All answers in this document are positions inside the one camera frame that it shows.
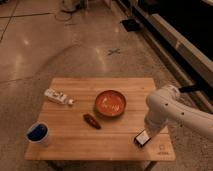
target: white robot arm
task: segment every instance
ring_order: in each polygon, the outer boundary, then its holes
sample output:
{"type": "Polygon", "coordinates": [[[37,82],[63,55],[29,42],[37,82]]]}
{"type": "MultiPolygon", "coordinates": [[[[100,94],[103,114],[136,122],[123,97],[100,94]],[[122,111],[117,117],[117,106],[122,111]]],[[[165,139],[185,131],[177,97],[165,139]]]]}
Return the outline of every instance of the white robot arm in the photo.
{"type": "Polygon", "coordinates": [[[179,99],[179,89],[172,85],[149,94],[146,98],[149,112],[145,122],[157,129],[165,124],[167,118],[171,118],[213,141],[213,115],[188,107],[178,102],[179,99]]]}

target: floor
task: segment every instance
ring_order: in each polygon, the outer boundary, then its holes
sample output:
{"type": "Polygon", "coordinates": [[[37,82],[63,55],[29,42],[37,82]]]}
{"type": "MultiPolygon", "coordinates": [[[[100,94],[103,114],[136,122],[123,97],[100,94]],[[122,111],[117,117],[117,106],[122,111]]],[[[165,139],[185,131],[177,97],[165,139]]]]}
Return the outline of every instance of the floor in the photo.
{"type": "MultiPolygon", "coordinates": [[[[0,170],[52,170],[25,161],[25,133],[36,121],[53,77],[153,77],[157,87],[179,86],[141,32],[126,32],[115,2],[91,0],[88,10],[59,13],[60,0],[10,0],[0,6],[0,170]],[[50,13],[37,16],[23,16],[50,13]],[[5,16],[17,16],[11,19],[5,16]],[[120,53],[109,54],[119,48],[120,53]]],[[[213,170],[213,143],[169,122],[177,156],[153,171],[213,170]]],[[[66,171],[142,171],[146,162],[70,162],[66,171]]]]}

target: wooden table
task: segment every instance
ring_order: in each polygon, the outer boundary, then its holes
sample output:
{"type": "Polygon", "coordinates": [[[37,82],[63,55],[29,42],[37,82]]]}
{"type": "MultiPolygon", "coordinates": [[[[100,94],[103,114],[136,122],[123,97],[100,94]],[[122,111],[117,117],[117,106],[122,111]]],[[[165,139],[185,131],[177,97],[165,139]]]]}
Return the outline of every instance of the wooden table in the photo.
{"type": "Polygon", "coordinates": [[[50,88],[76,100],[72,107],[45,101],[38,122],[48,125],[51,145],[29,144],[27,160],[173,161],[175,154],[164,128],[139,149],[133,138],[144,129],[146,96],[155,90],[152,78],[54,78],[50,88]],[[127,100],[125,113],[103,118],[94,112],[96,96],[104,90],[120,91],[127,100]],[[83,120],[90,113],[102,126],[96,130],[83,120]]]}

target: blue cup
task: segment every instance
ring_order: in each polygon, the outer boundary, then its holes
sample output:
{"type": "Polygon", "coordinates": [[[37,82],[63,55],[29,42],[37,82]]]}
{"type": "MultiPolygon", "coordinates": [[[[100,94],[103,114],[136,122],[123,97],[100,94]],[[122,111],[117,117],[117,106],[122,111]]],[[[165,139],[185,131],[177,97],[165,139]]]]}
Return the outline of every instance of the blue cup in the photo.
{"type": "Polygon", "coordinates": [[[27,139],[32,143],[47,147],[50,144],[48,127],[43,123],[33,124],[27,131],[27,139]]]}

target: bowl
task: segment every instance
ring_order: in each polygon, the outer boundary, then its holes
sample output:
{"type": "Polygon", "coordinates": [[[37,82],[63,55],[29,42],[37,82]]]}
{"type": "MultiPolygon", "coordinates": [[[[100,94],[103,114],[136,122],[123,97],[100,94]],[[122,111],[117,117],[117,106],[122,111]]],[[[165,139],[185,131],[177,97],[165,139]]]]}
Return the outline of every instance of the bowl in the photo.
{"type": "Polygon", "coordinates": [[[115,90],[107,90],[100,93],[95,100],[95,109],[107,117],[121,115],[126,107],[126,99],[123,94],[115,90]]]}

